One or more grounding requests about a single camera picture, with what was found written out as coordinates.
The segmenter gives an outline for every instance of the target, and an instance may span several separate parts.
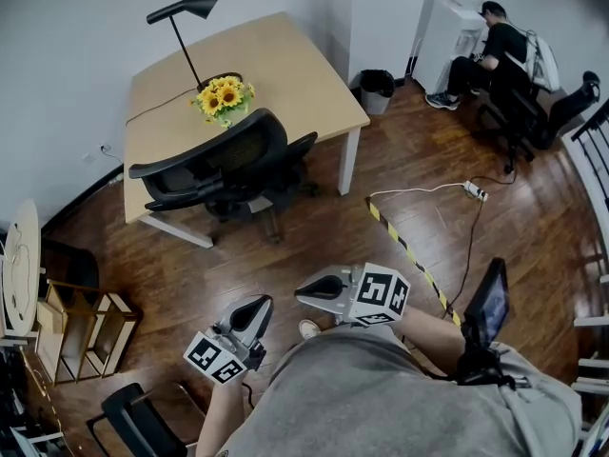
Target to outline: black pants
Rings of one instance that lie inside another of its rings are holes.
[[[459,95],[469,88],[488,89],[491,82],[491,71],[485,70],[478,63],[466,57],[458,57],[450,67],[448,94]]]

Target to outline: person sitting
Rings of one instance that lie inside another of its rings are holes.
[[[505,9],[497,2],[484,2],[481,16],[489,28],[481,59],[458,57],[453,61],[447,90],[425,95],[434,109],[455,110],[461,93],[471,90],[476,94],[477,89],[488,89],[493,71],[506,52],[521,63],[526,61],[526,36],[509,23]]]

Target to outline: black office chair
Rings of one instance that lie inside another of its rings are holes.
[[[182,385],[172,384],[187,396],[202,416],[206,416]],[[135,457],[184,457],[187,455],[187,448],[193,446],[195,442],[185,444],[171,431],[149,400],[149,396],[156,390],[144,393],[142,387],[137,383],[122,387],[110,394],[102,403],[103,414],[87,420],[88,431],[104,455],[109,457],[108,451],[102,445],[94,428],[96,423],[105,419],[108,419],[114,431]]]
[[[268,109],[257,109],[218,137],[175,157],[149,165],[133,165],[129,177],[144,181],[154,199],[151,211],[184,209],[205,204],[224,222],[249,220],[262,212],[274,242],[280,234],[275,213],[286,209],[305,189],[318,194],[306,180],[303,161],[317,132],[288,145],[284,126]]]
[[[505,173],[514,170],[518,149],[524,152],[527,162],[535,159],[527,143],[535,149],[550,149],[563,126],[598,102],[599,84],[595,73],[585,72],[581,88],[556,102],[548,116],[537,102],[539,89],[532,86],[528,74],[509,56],[503,57],[493,71],[489,89],[490,100],[497,109],[482,105],[478,109],[478,123],[485,132],[506,139],[508,164]],[[481,118],[485,113],[493,117],[499,129],[484,128]]]

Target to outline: shoe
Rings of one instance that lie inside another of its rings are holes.
[[[301,323],[298,324],[298,330],[301,332],[301,335],[305,340],[317,337],[320,333],[322,333],[317,324],[315,322],[311,322],[310,320],[301,320]]]
[[[454,102],[448,98],[448,93],[435,93],[433,95],[425,95],[425,101],[434,109],[449,109],[456,110],[461,100],[457,98]]]

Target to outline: yellow black caution tape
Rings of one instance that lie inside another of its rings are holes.
[[[386,218],[383,217],[383,215],[381,214],[381,212],[379,211],[379,209],[377,209],[371,201],[371,197],[368,196],[365,199],[365,203],[368,206],[368,209],[370,210],[370,213],[372,213],[372,216],[374,218],[377,219],[377,221],[383,226],[385,227],[385,229],[387,230],[387,232],[389,233],[389,236],[395,240],[398,244],[400,244],[405,250],[406,250],[406,255],[408,256],[408,259],[410,259],[410,261],[412,262],[412,264],[414,264],[417,269],[423,273],[423,275],[425,276],[425,279],[427,280],[427,283],[429,283],[429,285],[434,289],[434,291],[436,292],[436,294],[438,295],[438,299],[440,300],[440,303],[442,304],[442,307],[444,308],[444,310],[446,311],[446,314],[452,318],[454,324],[457,327],[461,326],[461,318],[459,318],[459,315],[455,312],[455,310],[448,305],[448,300],[446,299],[446,296],[444,295],[444,293],[442,292],[442,290],[440,289],[440,287],[436,284],[436,281],[434,280],[433,276],[431,275],[431,272],[429,272],[428,269],[425,268],[425,266],[423,266],[422,264],[420,264],[417,259],[415,258],[414,253],[412,252],[412,249],[408,246],[408,244],[406,244],[406,241],[400,236],[400,234],[398,233],[398,231],[395,229],[395,227],[393,227]]]

